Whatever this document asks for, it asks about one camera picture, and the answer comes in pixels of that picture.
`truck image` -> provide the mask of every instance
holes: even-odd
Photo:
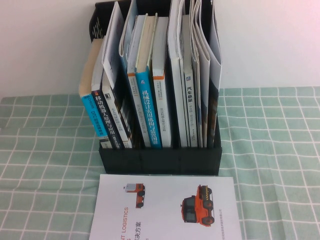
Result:
[[[212,216],[214,202],[210,199],[212,190],[207,185],[199,185],[196,196],[187,197],[182,201],[181,214],[185,223],[199,223],[210,227],[215,222]]]
[[[126,193],[136,193],[135,208],[140,209],[145,202],[145,186],[143,183],[128,183],[123,187]]]

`vehicle wheel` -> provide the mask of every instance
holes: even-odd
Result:
[[[206,216],[202,218],[202,224],[210,226],[215,222],[215,219],[213,216]]]
[[[143,202],[139,202],[139,203],[136,205],[136,207],[139,208],[139,209],[142,208],[143,206],[144,206],[144,203],[143,203]]]
[[[214,208],[214,202],[211,201],[211,200],[204,200],[203,201],[203,207],[205,209],[211,209],[212,210]]]
[[[145,191],[138,191],[138,196],[139,197],[142,197],[142,196],[144,196],[145,195]]]

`teal book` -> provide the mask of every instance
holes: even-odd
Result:
[[[151,84],[153,83],[151,76],[151,55],[157,20],[157,14],[155,14],[155,16],[146,16],[136,58],[135,78],[151,147],[160,149],[162,144],[159,134],[158,118],[151,91]]]
[[[92,122],[96,135],[100,138],[103,148],[112,148],[106,128],[99,114],[95,100],[91,94],[91,83],[94,65],[102,45],[102,39],[94,39],[91,46],[86,64],[84,65],[81,82],[79,84],[79,95],[83,102],[84,108]]]

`white booklet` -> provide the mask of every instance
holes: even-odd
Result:
[[[232,177],[100,175],[90,240],[240,240]]]

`plaid tablecloth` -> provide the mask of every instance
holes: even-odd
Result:
[[[221,89],[243,239],[320,239],[320,87]],[[0,239],[87,240],[104,168],[77,95],[0,104]]]

